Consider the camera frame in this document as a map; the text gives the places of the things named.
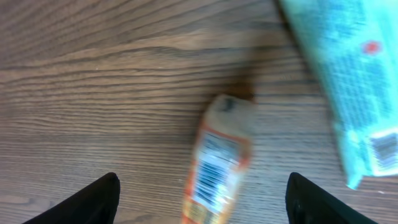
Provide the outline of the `orange snack packet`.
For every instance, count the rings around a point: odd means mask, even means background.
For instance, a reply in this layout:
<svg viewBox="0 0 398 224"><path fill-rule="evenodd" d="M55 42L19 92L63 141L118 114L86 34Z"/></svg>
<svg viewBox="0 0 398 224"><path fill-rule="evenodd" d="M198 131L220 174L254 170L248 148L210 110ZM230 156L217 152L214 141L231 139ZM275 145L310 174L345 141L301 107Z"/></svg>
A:
<svg viewBox="0 0 398 224"><path fill-rule="evenodd" d="M182 224L227 223L252 155L256 105L218 95L197 131L183 195Z"/></svg>

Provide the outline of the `teal white snack packet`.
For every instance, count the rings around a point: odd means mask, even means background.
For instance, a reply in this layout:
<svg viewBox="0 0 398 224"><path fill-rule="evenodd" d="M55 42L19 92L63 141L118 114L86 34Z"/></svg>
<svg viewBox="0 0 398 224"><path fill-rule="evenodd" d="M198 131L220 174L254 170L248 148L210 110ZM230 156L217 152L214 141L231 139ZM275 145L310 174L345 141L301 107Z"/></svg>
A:
<svg viewBox="0 0 398 224"><path fill-rule="evenodd" d="M333 113L346 184L397 174L397 0L282 0Z"/></svg>

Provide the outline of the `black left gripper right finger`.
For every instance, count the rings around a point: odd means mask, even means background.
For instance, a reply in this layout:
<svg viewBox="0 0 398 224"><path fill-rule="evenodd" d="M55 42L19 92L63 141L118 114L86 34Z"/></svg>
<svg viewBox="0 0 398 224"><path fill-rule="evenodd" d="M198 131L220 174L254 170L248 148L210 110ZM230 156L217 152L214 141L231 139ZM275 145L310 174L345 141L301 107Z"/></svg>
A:
<svg viewBox="0 0 398 224"><path fill-rule="evenodd" d="M290 224L377 224L297 172L289 176L285 204Z"/></svg>

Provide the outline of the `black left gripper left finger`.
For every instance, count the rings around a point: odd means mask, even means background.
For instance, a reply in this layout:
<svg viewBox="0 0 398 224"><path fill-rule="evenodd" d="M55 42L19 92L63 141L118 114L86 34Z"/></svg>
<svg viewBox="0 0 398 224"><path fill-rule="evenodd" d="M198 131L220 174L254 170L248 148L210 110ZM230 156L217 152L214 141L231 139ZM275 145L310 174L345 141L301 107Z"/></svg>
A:
<svg viewBox="0 0 398 224"><path fill-rule="evenodd" d="M24 224L113 224L120 192L120 180L109 172Z"/></svg>

